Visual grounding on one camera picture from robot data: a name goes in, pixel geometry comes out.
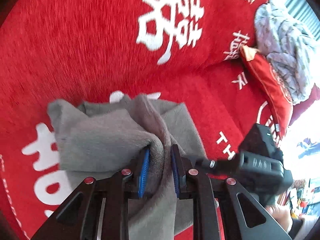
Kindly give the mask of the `right hand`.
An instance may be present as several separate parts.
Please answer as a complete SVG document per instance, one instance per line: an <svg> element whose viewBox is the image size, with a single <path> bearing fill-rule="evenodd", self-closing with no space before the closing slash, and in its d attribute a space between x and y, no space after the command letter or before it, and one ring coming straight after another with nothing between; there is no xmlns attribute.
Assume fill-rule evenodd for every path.
<svg viewBox="0 0 320 240"><path fill-rule="evenodd" d="M278 224L287 233L289 233L293 225L289 206L268 205L265 209L278 222Z"/></svg>

